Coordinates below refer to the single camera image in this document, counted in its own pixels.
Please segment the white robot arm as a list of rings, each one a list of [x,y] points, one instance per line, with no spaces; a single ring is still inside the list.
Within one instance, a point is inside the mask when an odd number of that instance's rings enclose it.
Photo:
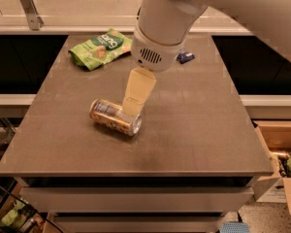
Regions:
[[[138,67],[128,80],[123,112],[138,115],[156,83],[176,61],[194,22],[215,8],[291,62],[291,0],[143,0],[131,53]]]

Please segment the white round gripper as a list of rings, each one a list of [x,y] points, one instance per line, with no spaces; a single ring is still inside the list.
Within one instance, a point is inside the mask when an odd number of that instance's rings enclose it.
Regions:
[[[154,26],[146,30],[136,26],[131,53],[141,67],[133,69],[129,75],[122,102],[122,111],[126,115],[136,117],[142,111],[156,84],[151,71],[163,72],[172,67],[185,38],[186,29],[183,27]]]

